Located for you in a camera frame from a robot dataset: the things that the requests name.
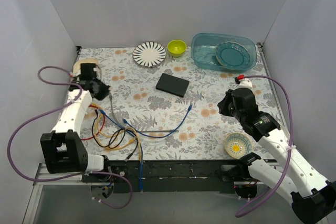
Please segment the dark grey network switch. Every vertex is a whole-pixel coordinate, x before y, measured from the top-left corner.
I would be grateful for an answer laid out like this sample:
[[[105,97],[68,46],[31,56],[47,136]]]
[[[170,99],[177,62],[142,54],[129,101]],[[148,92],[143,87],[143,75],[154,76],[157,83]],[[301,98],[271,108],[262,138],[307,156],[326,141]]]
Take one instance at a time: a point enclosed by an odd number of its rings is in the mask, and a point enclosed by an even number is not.
[[[160,76],[155,88],[183,98],[186,94],[189,83],[190,82],[188,80],[163,73]]]

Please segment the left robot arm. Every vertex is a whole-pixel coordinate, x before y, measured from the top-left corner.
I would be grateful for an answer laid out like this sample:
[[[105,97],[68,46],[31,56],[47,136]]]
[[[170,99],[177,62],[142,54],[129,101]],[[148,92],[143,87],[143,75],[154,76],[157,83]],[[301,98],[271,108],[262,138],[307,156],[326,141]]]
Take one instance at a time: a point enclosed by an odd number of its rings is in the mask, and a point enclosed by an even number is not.
[[[66,100],[69,105],[62,109],[51,132],[40,138],[45,163],[51,174],[93,172],[100,182],[111,178],[112,170],[104,164],[104,157],[88,154],[80,138],[81,126],[92,101],[101,101],[110,93],[110,86],[99,79],[100,73],[96,60],[73,66]]]

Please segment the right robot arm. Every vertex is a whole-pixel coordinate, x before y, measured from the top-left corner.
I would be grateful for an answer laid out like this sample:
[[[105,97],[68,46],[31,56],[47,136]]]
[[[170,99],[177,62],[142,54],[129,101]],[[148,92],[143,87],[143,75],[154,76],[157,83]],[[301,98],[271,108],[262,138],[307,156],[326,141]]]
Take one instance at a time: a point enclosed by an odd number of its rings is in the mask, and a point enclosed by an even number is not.
[[[291,134],[272,115],[259,110],[249,80],[236,89],[228,90],[218,103],[219,113],[235,118],[243,130],[266,149],[282,167],[278,171],[259,155],[248,153],[239,158],[238,165],[227,171],[231,177],[252,178],[270,188],[261,202],[274,193],[290,205],[303,223],[319,223],[335,211],[335,183],[320,174],[295,148]]]

